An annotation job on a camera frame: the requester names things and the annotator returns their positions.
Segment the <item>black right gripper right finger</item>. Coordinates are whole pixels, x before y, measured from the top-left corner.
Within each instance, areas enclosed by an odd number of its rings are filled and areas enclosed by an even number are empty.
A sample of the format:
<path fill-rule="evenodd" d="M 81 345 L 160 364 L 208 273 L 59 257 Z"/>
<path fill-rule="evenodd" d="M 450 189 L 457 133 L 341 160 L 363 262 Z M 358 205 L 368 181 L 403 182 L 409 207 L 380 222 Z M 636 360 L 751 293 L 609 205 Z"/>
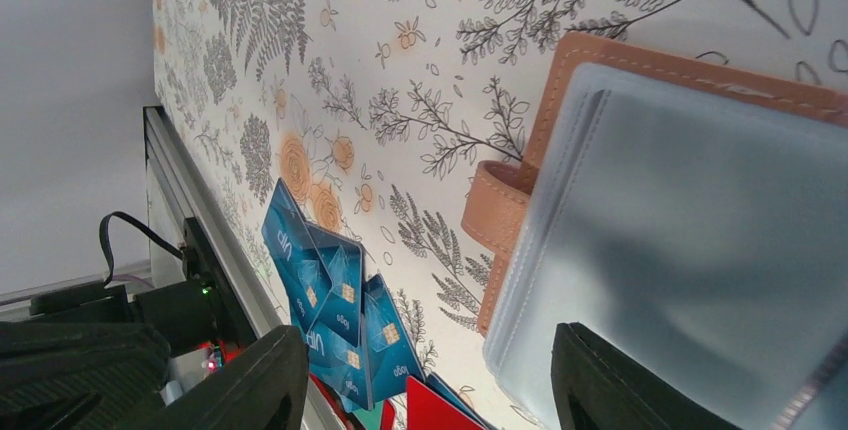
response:
<path fill-rule="evenodd" d="M 563 429 L 733 429 L 580 323 L 557 325 L 551 383 Z"/>

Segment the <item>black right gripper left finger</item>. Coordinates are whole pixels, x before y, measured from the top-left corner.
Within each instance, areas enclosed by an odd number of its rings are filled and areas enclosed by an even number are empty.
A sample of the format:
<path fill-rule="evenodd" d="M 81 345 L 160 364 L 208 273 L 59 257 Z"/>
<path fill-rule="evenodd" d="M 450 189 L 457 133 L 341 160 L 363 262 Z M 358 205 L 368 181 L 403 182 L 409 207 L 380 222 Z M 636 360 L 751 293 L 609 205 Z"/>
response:
<path fill-rule="evenodd" d="M 127 429 L 299 429 L 308 351 L 300 331 L 280 325 L 185 395 Z"/>

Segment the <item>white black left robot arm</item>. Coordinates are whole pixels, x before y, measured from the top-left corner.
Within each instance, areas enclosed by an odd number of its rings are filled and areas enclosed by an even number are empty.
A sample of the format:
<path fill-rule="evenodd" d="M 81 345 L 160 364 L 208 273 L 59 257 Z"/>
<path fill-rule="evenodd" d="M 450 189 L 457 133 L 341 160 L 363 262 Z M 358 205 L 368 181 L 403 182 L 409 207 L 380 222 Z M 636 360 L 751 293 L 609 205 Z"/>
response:
<path fill-rule="evenodd" d="M 1 325 L 2 428 L 115 429 L 161 408 L 172 360 L 216 339 L 217 299 L 197 281 L 37 296 L 28 319 Z"/>

